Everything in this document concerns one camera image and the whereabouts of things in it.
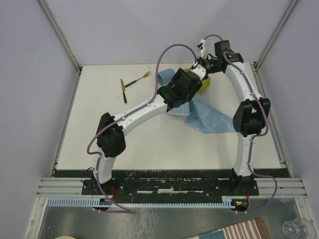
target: cable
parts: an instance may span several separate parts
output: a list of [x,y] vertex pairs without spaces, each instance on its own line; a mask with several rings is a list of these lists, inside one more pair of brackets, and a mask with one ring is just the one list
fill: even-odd
[[249,197],[250,197],[250,192],[249,192],[249,188],[247,188],[247,196],[246,196],[246,201],[249,200]]
[[259,99],[257,98],[257,96],[255,95],[255,92],[253,90],[253,87],[251,86],[251,84],[249,83],[249,80],[247,78],[247,76],[245,75],[245,73],[238,67],[236,66],[235,64],[233,64],[228,58],[227,58],[227,53],[229,54],[229,52],[225,51],[223,56],[225,58],[225,60],[227,61],[227,63],[231,66],[233,66],[234,68],[236,68],[236,70],[239,71],[239,73],[244,77],[247,85],[248,85],[248,88],[249,88],[249,91],[251,92],[251,95],[253,96],[253,98],[256,100],[260,110],[261,110],[261,113],[264,117],[264,120],[265,120],[265,124],[266,124],[266,130],[264,133],[262,134],[257,134],[257,135],[254,135],[252,136],[251,138],[251,141],[250,141],[250,146],[249,146],[249,154],[248,154],[248,169],[249,171],[257,176],[257,177],[261,177],[261,178],[271,178],[274,182],[275,182],[275,190],[274,190],[274,193],[272,194],[272,196],[270,197],[270,199],[262,206],[258,207],[258,208],[255,208],[255,209],[252,209],[252,210],[249,210],[249,211],[246,211],[246,212],[238,212],[238,213],[248,213],[248,212],[255,212],[257,210],[260,210],[260,209],[263,209],[265,208],[266,206],[268,206],[274,199],[275,195],[276,195],[276,192],[277,192],[277,189],[278,189],[278,183],[277,183],[277,180],[273,177],[273,176],[269,176],[269,175],[261,175],[261,174],[258,174],[258,173],[255,173],[254,170],[251,169],[251,166],[250,166],[250,163],[251,163],[251,156],[252,156],[252,150],[253,150],[253,144],[254,144],[254,139],[257,138],[257,137],[262,137],[262,136],[265,136],[268,131],[269,131],[269,123],[268,123],[268,119],[267,119],[267,116],[266,116],[266,113],[265,113],[265,110],[262,106],[262,104],[260,103]]
[[94,170],[95,168],[89,167],[87,170],[84,171],[84,173],[82,173],[81,182],[82,182],[83,184],[84,184],[84,181],[82,180],[82,178],[83,178],[83,176],[86,174],[86,172],[89,171],[90,169],[93,169],[93,170]]
[[123,209],[123,210],[114,210],[114,211],[103,211],[103,212],[105,212],[105,213],[128,213],[128,212],[130,212],[131,210],[128,209],[128,208],[122,207],[122,206],[119,205],[118,203],[114,202],[112,199],[110,199],[110,198],[108,197],[108,195],[106,195],[106,193],[105,193],[104,190],[102,189],[102,186],[101,186],[101,183],[100,183],[100,180],[99,180],[99,165],[100,165],[100,161],[101,161],[101,156],[102,156],[102,154],[101,154],[100,152],[98,152],[98,151],[91,152],[91,151],[90,151],[90,148],[91,148],[93,142],[94,142],[104,131],[106,131],[108,128],[112,127],[113,125],[117,124],[118,122],[122,121],[123,119],[127,118],[128,116],[130,116],[130,115],[136,113],[137,111],[140,111],[141,109],[143,109],[144,107],[146,107],[148,104],[150,104],[150,103],[155,99],[155,97],[156,97],[156,95],[157,95],[157,92],[158,92],[158,81],[159,81],[159,80],[158,80],[158,74],[159,74],[160,61],[161,61],[161,59],[163,58],[164,54],[165,54],[168,50],[170,50],[171,48],[176,47],[176,46],[182,46],[182,47],[185,47],[185,48],[187,48],[188,50],[190,50],[190,51],[192,52],[193,56],[194,56],[195,62],[197,61],[195,52],[194,52],[189,46],[187,46],[187,45],[185,45],[185,44],[173,44],[173,45],[167,47],[167,48],[163,51],[163,53],[159,56],[159,60],[158,60],[158,62],[157,62],[157,64],[156,64],[156,72],[155,72],[155,92],[154,92],[154,95],[152,96],[152,98],[151,98],[146,104],[144,104],[144,105],[138,107],[137,109],[135,109],[135,110],[133,110],[133,111],[127,113],[126,115],[124,115],[124,116],[121,117],[120,119],[115,120],[115,121],[112,122],[111,124],[107,125],[107,126],[104,127],[103,129],[101,129],[101,130],[93,137],[93,139],[91,140],[91,142],[89,143],[89,145],[88,145],[88,147],[87,147],[87,149],[86,149],[86,152],[87,152],[89,155],[94,155],[94,154],[98,154],[98,155],[99,155],[99,158],[98,158],[98,160],[97,160],[96,167],[95,167],[95,168],[96,168],[96,171],[95,171],[95,172],[96,172],[96,182],[97,182],[97,184],[98,184],[98,187],[99,187],[101,193],[103,194],[104,197],[106,197],[106,199],[108,199],[109,203],[114,204],[115,206],[117,206],[117,207]]
[[216,35],[216,34],[211,34],[211,35],[205,36],[203,39],[206,40],[207,38],[209,38],[211,36],[216,36],[219,38],[219,40],[223,41],[223,38],[221,38],[219,35]]
[[217,59],[217,58],[218,58],[218,57],[216,57],[216,56],[213,56],[213,55],[210,54],[210,53],[208,53],[207,55],[210,56],[210,57],[213,58],[213,59]]

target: fork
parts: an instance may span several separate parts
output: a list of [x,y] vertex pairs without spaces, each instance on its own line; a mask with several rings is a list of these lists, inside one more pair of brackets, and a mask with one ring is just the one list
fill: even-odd
[[137,81],[139,81],[140,79],[146,78],[147,76],[149,76],[151,74],[151,71],[147,71],[141,78],[138,78],[137,80],[134,80],[132,82],[129,82],[128,84],[125,85],[125,88],[136,83]]

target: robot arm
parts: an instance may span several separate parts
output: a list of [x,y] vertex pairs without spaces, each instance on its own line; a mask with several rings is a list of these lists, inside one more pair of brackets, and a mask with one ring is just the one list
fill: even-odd
[[[263,99],[253,86],[246,73],[242,56],[231,50],[229,41],[216,42],[216,57],[211,59],[207,56],[205,42],[203,39],[197,46],[201,50],[201,57],[198,58],[199,64],[206,69],[207,74],[222,71],[232,83],[240,103],[233,117],[233,125],[238,132],[237,158],[231,175],[233,188],[252,185],[253,175],[248,168],[248,159],[251,153],[250,163],[252,163],[256,142],[254,140],[251,152],[250,143],[252,138],[260,134],[265,127],[264,117],[253,95],[261,102],[267,117],[270,110],[270,101],[267,98]],[[226,61],[224,53],[234,66]]]
[[126,148],[125,136],[145,121],[189,102],[201,88],[201,80],[204,79],[205,75],[206,70],[200,65],[189,72],[179,69],[166,86],[158,89],[152,102],[147,99],[131,109],[130,111],[133,112],[141,106],[147,105],[134,114],[126,118],[127,112],[115,116],[111,116],[109,113],[102,115],[97,132],[120,118],[122,121],[107,129],[97,138],[99,152],[102,154],[98,174],[101,184],[112,178],[115,159]]
[[[229,41],[215,43],[216,57],[211,59],[206,57],[204,44],[205,40],[202,40],[198,45],[201,49],[201,57],[197,59],[197,65],[193,66],[192,71],[184,72],[182,69],[179,69],[166,86],[158,89],[153,102],[150,103],[147,100],[141,105],[136,106],[131,112],[142,105],[147,104],[146,107],[126,118],[124,118],[127,115],[126,112],[116,116],[105,113],[101,117],[97,132],[115,120],[122,118],[122,121],[107,129],[97,138],[99,151],[102,154],[98,174],[101,184],[112,178],[115,159],[125,150],[125,136],[131,130],[152,117],[189,102],[202,86],[201,81],[206,79],[208,74],[221,71],[231,81],[240,102],[239,108],[233,117],[234,128],[238,132],[238,148],[231,180],[234,188],[238,186],[247,188],[247,186],[253,184],[253,175],[248,169],[248,158],[250,153],[251,159],[253,157],[255,142],[250,152],[250,141],[253,136],[261,133],[261,130],[265,127],[265,120],[261,109],[252,95],[254,94],[259,99],[267,117],[270,110],[270,101],[269,99],[263,99],[254,87],[252,87],[251,92],[250,86],[252,86],[252,83],[246,74],[243,58],[239,53],[234,53],[230,49]],[[241,72],[226,61],[223,55],[225,52],[227,53],[228,60],[238,67]],[[243,73],[247,76],[247,82],[242,75]]]

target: yellow ball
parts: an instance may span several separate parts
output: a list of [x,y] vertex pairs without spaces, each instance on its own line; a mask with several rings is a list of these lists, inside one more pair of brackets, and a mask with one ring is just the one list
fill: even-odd
[[[191,70],[192,70],[191,68],[187,68],[184,71],[191,71]],[[206,80],[203,80],[202,83],[203,85],[199,89],[199,91],[197,91],[197,93],[202,93],[208,88],[208,86],[210,85],[210,77],[208,77]]]

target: gray wall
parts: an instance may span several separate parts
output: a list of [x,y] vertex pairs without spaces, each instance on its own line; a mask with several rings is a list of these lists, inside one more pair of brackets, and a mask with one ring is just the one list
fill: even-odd
[[76,72],[35,0],[0,7],[0,233],[24,235],[48,174]]
[[[155,63],[171,44],[193,49],[206,35],[256,61],[288,0],[47,0],[81,65]],[[207,46],[213,50],[211,39]],[[190,62],[185,49],[164,62]]]
[[303,0],[262,68],[285,147],[319,220],[319,1]]

